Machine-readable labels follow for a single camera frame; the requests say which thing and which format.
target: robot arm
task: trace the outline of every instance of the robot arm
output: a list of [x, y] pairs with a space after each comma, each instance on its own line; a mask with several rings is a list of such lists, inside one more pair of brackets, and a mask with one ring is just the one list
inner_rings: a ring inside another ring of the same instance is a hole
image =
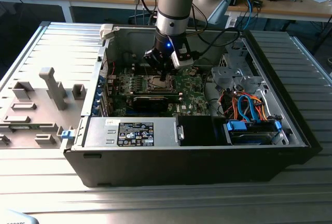
[[[197, 51], [191, 52], [186, 38], [193, 1], [158, 0], [155, 43], [144, 57], [150, 66], [161, 72], [162, 78], [173, 69], [192, 66], [199, 57]], [[195, 0], [195, 3], [205, 12], [210, 11], [209, 21], [215, 24], [217, 18], [225, 14], [229, 0]]]

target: blue cable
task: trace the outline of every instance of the blue cable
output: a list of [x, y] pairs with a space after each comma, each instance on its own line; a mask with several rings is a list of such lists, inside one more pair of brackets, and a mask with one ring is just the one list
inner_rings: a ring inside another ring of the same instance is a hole
[[242, 109], [241, 109], [241, 102], [242, 102], [242, 99], [244, 98], [247, 98], [248, 99], [248, 102], [249, 102], [249, 106], [250, 106], [250, 112], [251, 112], [251, 115], [253, 116], [253, 119], [256, 120], [258, 123], [260, 123], [260, 119], [258, 118], [256, 112], [255, 112], [255, 108], [254, 108], [254, 102], [251, 100], [251, 98], [247, 95], [243, 95], [239, 98], [239, 101], [238, 101], [238, 110], [239, 110], [239, 114], [247, 121], [247, 122], [250, 122], [249, 118], [243, 114], [242, 112]]
[[250, 18], [251, 18], [251, 13], [253, 12], [253, 9], [251, 7], [251, 4], [250, 4], [250, 0], [247, 0], [248, 4], [249, 4], [249, 11], [250, 11], [250, 15], [249, 15], [249, 18], [247, 20], [247, 24], [245, 25], [245, 27], [243, 28], [244, 30], [248, 27], [248, 24], [250, 22]]

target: white plastic latch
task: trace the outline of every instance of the white plastic latch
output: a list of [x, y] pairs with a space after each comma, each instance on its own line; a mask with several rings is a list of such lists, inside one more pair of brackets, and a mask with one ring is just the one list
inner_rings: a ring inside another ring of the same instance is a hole
[[111, 38], [113, 32], [113, 24], [105, 23], [100, 27], [99, 35], [101, 40]]

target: green circuit board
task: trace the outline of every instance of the green circuit board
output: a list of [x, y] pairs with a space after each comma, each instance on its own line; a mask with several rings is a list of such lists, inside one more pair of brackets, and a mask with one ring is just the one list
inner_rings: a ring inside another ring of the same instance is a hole
[[159, 75], [135, 75], [128, 71], [125, 68], [117, 75], [118, 88], [116, 95], [112, 95], [112, 116], [136, 116], [130, 104], [136, 96], [167, 98], [168, 109], [158, 113], [160, 117], [210, 115], [202, 92], [201, 75], [194, 68], [167, 75], [165, 81], [160, 81]]

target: power supply label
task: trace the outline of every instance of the power supply label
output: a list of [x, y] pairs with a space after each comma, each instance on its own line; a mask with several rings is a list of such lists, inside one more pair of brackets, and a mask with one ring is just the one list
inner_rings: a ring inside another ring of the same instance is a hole
[[153, 146], [154, 124], [149, 123], [120, 123], [118, 146]]

